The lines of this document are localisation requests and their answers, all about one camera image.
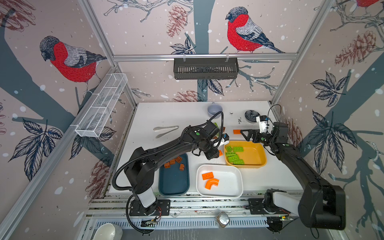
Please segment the orange curved lego arch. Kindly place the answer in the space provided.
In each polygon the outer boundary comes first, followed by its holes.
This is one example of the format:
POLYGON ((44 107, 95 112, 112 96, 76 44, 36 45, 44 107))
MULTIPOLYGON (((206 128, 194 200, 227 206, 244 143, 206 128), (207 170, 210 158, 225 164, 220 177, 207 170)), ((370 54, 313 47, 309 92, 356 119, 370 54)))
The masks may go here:
POLYGON ((212 186, 217 187, 218 185, 219 185, 219 180, 215 179, 215 178, 212 178, 212 179, 208 179, 207 180, 205 188, 208 189, 208 190, 211 190, 212 186))

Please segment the green long lego brick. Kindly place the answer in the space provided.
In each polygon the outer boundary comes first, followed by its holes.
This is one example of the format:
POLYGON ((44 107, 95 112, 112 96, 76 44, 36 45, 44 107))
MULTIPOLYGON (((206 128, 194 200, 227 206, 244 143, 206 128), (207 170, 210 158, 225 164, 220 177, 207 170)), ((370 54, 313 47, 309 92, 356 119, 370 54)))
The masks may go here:
POLYGON ((237 159, 232 162, 233 165, 244 165, 245 162, 242 159, 237 159))

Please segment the metal tongs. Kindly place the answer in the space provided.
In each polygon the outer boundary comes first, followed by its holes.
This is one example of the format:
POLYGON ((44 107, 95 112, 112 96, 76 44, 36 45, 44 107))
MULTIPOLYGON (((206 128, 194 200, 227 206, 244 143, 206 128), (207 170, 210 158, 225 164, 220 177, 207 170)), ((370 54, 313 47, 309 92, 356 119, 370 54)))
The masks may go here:
POLYGON ((155 127, 153 128, 153 131, 155 132, 161 132, 156 136, 156 139, 159 139, 171 132, 174 132, 179 129, 179 126, 169 126, 169 127, 155 127))

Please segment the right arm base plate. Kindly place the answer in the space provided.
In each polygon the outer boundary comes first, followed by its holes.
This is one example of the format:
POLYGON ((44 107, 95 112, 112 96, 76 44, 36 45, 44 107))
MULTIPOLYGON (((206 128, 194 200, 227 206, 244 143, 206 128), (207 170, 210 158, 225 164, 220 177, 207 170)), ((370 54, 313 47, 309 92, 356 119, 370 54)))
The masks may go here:
POLYGON ((248 206, 246 209, 250 211, 251 215, 290 215, 289 211, 282 208, 273 207, 265 203, 264 199, 255 198, 248 199, 248 206))

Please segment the lavender plastic cup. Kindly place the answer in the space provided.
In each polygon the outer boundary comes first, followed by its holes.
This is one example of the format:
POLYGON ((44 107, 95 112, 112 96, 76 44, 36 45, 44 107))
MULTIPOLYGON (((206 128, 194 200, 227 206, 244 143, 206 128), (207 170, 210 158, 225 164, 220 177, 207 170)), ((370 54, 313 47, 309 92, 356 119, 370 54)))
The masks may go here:
POLYGON ((209 115, 210 117, 215 116, 214 119, 218 119, 218 118, 221 116, 221 114, 218 114, 218 115, 217 115, 217 113, 218 113, 218 112, 222 112, 222 111, 223 111, 223 108, 222 108, 221 105, 216 104, 216 103, 213 102, 213 103, 211 103, 211 104, 208 106, 207 111, 208 111, 208 115, 209 115))

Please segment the dark teal rectangular tray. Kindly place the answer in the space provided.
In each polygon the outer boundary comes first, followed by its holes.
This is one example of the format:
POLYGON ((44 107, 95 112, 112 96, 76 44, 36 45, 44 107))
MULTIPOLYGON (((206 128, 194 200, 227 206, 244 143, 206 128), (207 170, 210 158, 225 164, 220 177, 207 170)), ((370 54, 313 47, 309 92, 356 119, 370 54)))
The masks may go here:
POLYGON ((163 196, 181 196, 190 188, 189 159, 187 154, 180 155, 181 163, 171 165, 170 162, 161 166, 159 171, 159 192, 163 196), (185 165, 180 171, 180 164, 185 165))

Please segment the orange lego plate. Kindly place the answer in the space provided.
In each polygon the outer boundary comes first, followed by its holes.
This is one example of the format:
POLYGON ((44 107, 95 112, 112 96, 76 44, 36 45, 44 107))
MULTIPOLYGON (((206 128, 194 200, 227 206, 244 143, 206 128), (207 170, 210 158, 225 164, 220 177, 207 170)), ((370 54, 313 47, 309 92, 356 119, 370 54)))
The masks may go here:
POLYGON ((204 173, 202 174, 202 178, 203 180, 209 180, 209 179, 213 179, 214 178, 214 174, 213 172, 209 172, 209 173, 204 173))

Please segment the brown lego brick front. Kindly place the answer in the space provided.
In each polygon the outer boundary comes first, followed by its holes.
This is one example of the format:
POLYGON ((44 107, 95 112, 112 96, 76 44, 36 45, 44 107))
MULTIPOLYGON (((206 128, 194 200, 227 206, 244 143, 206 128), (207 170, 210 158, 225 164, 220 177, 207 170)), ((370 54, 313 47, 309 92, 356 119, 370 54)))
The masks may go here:
POLYGON ((175 158, 175 161, 177 162, 177 163, 181 163, 181 161, 182 161, 183 159, 182 159, 182 157, 177 157, 177 158, 175 158))

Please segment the white rectangular tray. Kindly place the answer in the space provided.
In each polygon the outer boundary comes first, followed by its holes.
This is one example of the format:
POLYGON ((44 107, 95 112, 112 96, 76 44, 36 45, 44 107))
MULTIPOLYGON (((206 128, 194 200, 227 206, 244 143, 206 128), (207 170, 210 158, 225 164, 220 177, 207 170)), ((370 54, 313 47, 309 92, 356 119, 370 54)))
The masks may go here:
POLYGON ((201 165, 196 175, 197 192, 204 197, 236 199, 244 192, 243 179, 240 170, 225 165, 201 165), (217 187, 211 190, 205 188, 207 180, 203 180, 202 174, 213 172, 214 178, 219 180, 217 187))

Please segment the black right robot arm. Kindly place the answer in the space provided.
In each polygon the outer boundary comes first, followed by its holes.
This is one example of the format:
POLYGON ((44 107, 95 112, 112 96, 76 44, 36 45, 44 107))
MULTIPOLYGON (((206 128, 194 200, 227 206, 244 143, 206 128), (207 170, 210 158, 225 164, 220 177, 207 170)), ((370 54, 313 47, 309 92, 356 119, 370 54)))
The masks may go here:
POLYGON ((322 178, 288 143, 289 128, 275 122, 271 133, 261 130, 241 130, 246 141, 270 147, 272 153, 294 174, 304 189, 300 200, 281 191, 272 191, 271 200, 277 208, 299 216, 308 228, 344 230, 346 227, 345 191, 322 178))

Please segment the round silver knob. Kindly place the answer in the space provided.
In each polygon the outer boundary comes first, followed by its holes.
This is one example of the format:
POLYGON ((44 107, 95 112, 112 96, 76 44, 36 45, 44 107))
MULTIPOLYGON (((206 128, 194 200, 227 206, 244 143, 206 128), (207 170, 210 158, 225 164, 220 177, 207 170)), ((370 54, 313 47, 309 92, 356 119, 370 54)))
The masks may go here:
POLYGON ((225 212, 220 212, 217 215, 216 220, 220 228, 225 228, 230 223, 230 217, 225 212))

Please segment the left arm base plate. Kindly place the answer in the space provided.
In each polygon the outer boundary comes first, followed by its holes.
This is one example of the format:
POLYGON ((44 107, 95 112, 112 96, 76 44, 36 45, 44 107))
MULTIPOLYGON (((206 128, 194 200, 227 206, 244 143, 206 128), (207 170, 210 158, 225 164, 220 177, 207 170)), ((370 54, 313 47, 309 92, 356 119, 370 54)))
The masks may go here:
POLYGON ((148 208, 145 208, 139 200, 132 200, 127 205, 129 216, 149 217, 149 216, 168 216, 170 214, 170 200, 156 200, 148 208))

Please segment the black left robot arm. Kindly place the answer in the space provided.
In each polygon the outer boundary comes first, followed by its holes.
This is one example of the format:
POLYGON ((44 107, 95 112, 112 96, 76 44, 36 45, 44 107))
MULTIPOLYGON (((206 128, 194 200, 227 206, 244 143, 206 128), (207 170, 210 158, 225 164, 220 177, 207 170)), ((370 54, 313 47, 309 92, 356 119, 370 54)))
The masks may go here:
POLYGON ((160 147, 135 149, 130 159, 116 170, 112 178, 113 188, 131 191, 145 209, 145 214, 152 214, 159 208, 152 190, 155 171, 180 155, 196 149, 204 153, 207 160, 218 158, 223 127, 224 113, 219 111, 203 124, 186 127, 180 137, 160 147))

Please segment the yellow rectangular tray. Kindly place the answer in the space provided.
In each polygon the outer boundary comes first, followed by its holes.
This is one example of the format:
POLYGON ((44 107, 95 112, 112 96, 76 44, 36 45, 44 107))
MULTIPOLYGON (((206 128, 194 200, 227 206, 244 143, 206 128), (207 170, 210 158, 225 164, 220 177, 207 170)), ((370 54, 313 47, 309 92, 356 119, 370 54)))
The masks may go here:
POLYGON ((230 141, 224 146, 224 155, 227 165, 237 168, 261 168, 267 164, 267 156, 264 147, 261 144, 255 144, 246 141, 230 141), (227 152, 226 147, 231 146, 233 152, 227 152), (237 154, 240 159, 244 160, 244 165, 233 165, 227 160, 227 155, 237 154))

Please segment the white bowl at bottom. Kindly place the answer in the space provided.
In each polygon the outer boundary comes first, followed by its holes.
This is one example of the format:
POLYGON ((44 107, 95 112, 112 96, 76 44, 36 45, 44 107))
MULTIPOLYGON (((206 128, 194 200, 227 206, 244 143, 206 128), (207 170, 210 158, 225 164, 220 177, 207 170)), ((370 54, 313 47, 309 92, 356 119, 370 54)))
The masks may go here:
POLYGON ((106 223, 97 229, 93 240, 121 240, 122 236, 123 230, 121 227, 106 223))

